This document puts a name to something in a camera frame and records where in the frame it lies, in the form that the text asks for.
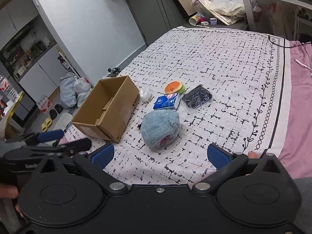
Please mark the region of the person's right hand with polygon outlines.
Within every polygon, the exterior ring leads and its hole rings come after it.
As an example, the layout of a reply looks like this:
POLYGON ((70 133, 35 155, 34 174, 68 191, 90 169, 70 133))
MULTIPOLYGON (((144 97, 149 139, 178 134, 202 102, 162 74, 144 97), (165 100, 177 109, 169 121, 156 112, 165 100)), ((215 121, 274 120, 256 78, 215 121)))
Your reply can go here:
POLYGON ((258 156, 255 152, 249 152, 248 154, 249 159, 257 159, 258 156))

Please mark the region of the person's left hand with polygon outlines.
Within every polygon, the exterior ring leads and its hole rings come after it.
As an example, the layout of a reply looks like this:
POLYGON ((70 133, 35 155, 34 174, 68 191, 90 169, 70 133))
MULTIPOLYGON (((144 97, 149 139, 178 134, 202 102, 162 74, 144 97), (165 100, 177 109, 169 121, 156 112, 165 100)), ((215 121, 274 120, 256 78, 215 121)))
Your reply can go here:
POLYGON ((0 198, 1 199, 16 199, 19 191, 16 186, 8 184, 0 184, 0 198))

